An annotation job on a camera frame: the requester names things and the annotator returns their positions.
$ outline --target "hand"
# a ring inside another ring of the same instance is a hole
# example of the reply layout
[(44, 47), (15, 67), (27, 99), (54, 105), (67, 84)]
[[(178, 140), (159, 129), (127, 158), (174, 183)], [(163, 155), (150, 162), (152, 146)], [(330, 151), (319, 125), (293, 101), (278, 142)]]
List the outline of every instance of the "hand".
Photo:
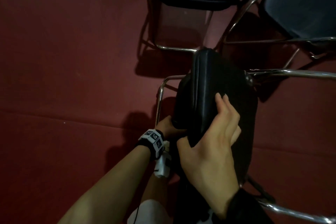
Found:
[(241, 129), (240, 116), (227, 95), (215, 96), (218, 114), (209, 129), (191, 148), (187, 137), (177, 141), (181, 166), (189, 182), (208, 202), (215, 214), (224, 219), (229, 203), (239, 190), (233, 166), (231, 145)]
[(169, 138), (175, 136), (183, 136), (183, 133), (187, 131), (186, 129), (174, 128), (173, 124), (171, 123), (170, 115), (161, 120), (154, 129), (160, 130), (163, 133), (165, 140), (169, 140)]

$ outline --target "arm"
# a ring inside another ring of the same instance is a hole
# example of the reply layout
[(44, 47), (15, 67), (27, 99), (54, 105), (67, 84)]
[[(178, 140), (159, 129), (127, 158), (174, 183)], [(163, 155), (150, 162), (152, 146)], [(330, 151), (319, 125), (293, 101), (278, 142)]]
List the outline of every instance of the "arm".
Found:
[(216, 214), (217, 223), (272, 223), (258, 202), (239, 189), (231, 146), (240, 135), (240, 116), (225, 95), (215, 96), (218, 114), (191, 148), (188, 138), (177, 141), (181, 166), (190, 183)]
[(151, 153), (139, 145), (82, 195), (58, 224), (120, 223), (145, 173)]

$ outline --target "red floor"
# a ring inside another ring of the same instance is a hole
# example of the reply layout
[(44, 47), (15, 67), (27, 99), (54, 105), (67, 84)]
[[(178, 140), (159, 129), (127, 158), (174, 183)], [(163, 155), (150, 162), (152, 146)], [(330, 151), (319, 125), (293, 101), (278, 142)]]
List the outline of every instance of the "red floor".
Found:
[[(233, 12), (214, 14), (207, 46)], [(146, 0), (0, 0), (3, 223), (56, 223), (153, 127), (162, 78), (187, 73), (190, 56), (137, 53), (146, 14)], [(336, 212), (335, 99), (334, 82), (291, 78), (259, 104), (250, 174), (283, 206)]]

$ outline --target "black sleeve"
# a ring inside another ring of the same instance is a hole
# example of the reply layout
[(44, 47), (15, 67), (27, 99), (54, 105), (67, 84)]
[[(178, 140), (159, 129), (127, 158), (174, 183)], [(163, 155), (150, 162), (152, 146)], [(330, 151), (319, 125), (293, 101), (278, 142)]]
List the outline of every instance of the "black sleeve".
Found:
[(258, 201), (243, 189), (238, 190), (233, 197), (227, 210), (226, 219), (219, 220), (217, 216), (213, 214), (212, 222), (213, 224), (273, 223), (259, 205)]

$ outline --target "bare forearm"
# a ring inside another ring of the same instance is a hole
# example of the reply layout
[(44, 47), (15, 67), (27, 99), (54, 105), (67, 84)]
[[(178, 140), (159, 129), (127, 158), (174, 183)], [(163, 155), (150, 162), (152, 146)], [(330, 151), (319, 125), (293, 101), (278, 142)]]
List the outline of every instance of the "bare forearm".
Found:
[(137, 146), (65, 214), (59, 224), (120, 223), (150, 159), (145, 146)]

